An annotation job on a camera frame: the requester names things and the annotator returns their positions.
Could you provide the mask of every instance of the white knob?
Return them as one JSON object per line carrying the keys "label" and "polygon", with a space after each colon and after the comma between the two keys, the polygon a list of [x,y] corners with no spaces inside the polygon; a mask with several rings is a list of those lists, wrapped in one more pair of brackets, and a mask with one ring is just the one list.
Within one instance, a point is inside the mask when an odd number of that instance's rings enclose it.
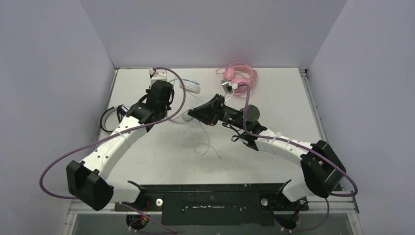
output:
{"label": "white knob", "polygon": [[160,198],[156,200],[156,206],[161,207],[163,205],[163,200]]}

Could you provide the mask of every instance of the screw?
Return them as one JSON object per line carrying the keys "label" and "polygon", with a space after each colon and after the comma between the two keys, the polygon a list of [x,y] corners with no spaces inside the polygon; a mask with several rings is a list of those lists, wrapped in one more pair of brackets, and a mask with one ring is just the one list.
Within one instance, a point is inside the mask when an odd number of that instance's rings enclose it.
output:
{"label": "screw", "polygon": [[267,205],[268,205],[268,199],[263,198],[263,199],[261,200],[261,205],[263,205],[263,206],[267,206]]}

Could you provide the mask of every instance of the black metal base plate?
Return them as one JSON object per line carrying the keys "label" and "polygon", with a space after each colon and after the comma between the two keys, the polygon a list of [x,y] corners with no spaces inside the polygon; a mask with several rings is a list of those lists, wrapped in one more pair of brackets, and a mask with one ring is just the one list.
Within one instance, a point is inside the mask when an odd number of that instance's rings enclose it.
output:
{"label": "black metal base plate", "polygon": [[[283,184],[220,184],[220,185],[142,185],[137,201],[129,205],[148,211],[162,211],[164,225],[241,225],[274,226],[270,211],[295,211],[299,201],[291,203],[279,192]],[[157,207],[160,198],[163,205]],[[261,199],[267,198],[269,206]],[[129,211],[118,204],[115,211]]]}

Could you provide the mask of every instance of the white arm segment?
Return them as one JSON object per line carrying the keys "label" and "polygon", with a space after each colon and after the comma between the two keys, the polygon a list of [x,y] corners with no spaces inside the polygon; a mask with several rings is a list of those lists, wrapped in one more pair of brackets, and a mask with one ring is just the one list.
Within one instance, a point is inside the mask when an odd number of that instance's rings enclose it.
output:
{"label": "white arm segment", "polygon": [[[106,181],[111,170],[124,153],[127,152],[134,142],[144,136],[147,130],[146,128],[141,128],[125,134],[119,134],[119,132],[140,125],[138,119],[132,116],[124,117],[118,128],[111,133],[111,135],[118,136],[102,143],[94,152],[85,157],[82,160],[85,162],[84,166],[91,171],[99,170],[98,175]],[[114,187],[114,194],[110,202],[135,202],[140,193],[136,186],[127,182],[110,185]]]}
{"label": "white arm segment", "polygon": [[[270,137],[277,136],[279,138],[289,140],[289,142],[295,142],[305,147],[312,148],[311,143],[309,142],[301,142],[301,141],[293,140],[288,137],[281,136],[280,133],[275,133],[269,129],[262,131],[259,135],[270,136]],[[264,138],[258,138],[257,140],[255,140],[258,151],[272,153],[286,160],[289,160],[290,162],[301,167],[301,163],[300,163],[301,155],[307,154],[308,151],[302,148],[296,147],[290,144],[289,142],[278,141],[278,140],[274,141],[274,140],[269,140],[269,139],[264,139]],[[308,189],[307,185],[305,184],[304,177],[291,180],[291,182],[289,182],[285,186],[285,188],[282,190],[282,193],[291,202],[295,202],[306,196],[314,195],[310,191],[310,189]]]}

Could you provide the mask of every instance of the black joint housing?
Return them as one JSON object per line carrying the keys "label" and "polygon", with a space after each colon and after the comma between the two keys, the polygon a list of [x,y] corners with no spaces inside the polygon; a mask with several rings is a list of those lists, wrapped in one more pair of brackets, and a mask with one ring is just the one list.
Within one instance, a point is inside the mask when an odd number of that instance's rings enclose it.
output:
{"label": "black joint housing", "polygon": [[68,164],[66,176],[69,193],[96,211],[103,209],[113,197],[113,188],[96,171],[92,172],[76,161]]}
{"label": "black joint housing", "polygon": [[[329,159],[334,165],[346,172],[345,167],[334,153],[331,146],[325,141],[311,144],[312,150]],[[327,198],[339,184],[343,175],[315,154],[308,152],[301,155],[301,168],[307,187],[317,196]]]}
{"label": "black joint housing", "polygon": [[[225,127],[229,125],[243,129],[244,109],[236,110],[225,105],[225,98],[219,94],[216,94],[209,102],[189,110],[187,114],[206,125],[214,126],[218,121],[221,121],[226,124]],[[267,129],[264,126],[261,126],[258,122],[259,110],[256,106],[248,105],[246,118],[245,125],[247,127],[247,131],[250,133],[259,134]],[[248,135],[245,132],[242,134],[238,133],[236,137],[237,139],[243,140],[247,147],[258,151],[255,144],[255,140],[257,139],[256,137]]]}
{"label": "black joint housing", "polygon": [[[170,104],[174,97],[173,84],[161,80],[153,83],[151,88],[147,89],[146,92],[147,94],[137,103],[133,104],[127,112],[128,116],[137,118],[141,124],[147,124],[165,118],[167,111],[171,110]],[[148,126],[146,129],[150,131],[151,128],[152,126]]]}

